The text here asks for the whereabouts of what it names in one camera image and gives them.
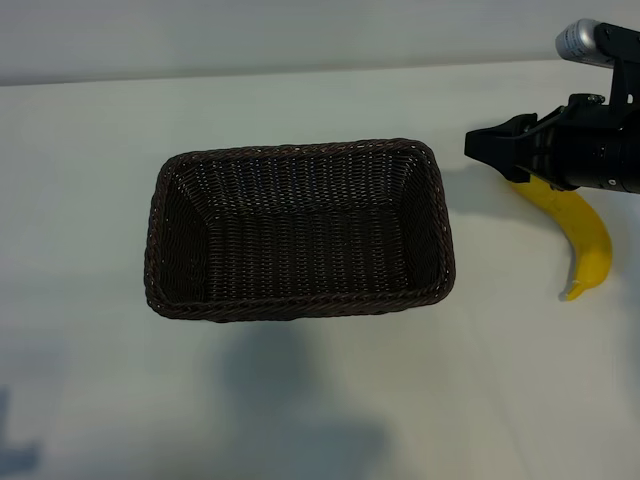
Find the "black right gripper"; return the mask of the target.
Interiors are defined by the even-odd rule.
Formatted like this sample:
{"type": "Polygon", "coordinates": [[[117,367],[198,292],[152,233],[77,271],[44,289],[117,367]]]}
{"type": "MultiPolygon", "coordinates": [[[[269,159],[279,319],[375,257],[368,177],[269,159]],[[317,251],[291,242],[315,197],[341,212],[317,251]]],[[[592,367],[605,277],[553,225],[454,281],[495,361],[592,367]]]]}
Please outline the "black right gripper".
{"type": "Polygon", "coordinates": [[[532,174],[559,190],[621,189],[620,109],[601,95],[573,94],[565,106],[537,120],[517,115],[469,131],[464,154],[508,181],[529,181],[532,174]]]}

